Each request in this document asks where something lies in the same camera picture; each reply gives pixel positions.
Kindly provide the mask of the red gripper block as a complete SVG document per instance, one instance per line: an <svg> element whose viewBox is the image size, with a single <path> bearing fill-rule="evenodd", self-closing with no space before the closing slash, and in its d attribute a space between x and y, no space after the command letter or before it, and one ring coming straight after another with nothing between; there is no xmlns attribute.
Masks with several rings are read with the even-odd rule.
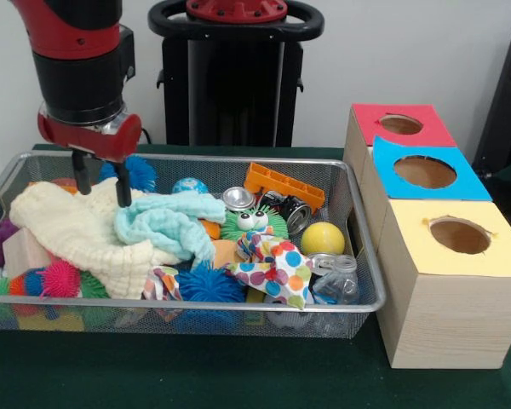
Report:
<svg viewBox="0 0 511 409"><path fill-rule="evenodd" d="M141 136L141 119L138 115L121 112L106 124L75 126L61 123L40 112L37 115L37 127L45 141L114 162L112 167L118 179L118 205L121 208L131 205L129 172L126 164L122 162L135 152ZM90 194L89 173L83 153L72 152L72 168L78 191L82 195Z"/></svg>

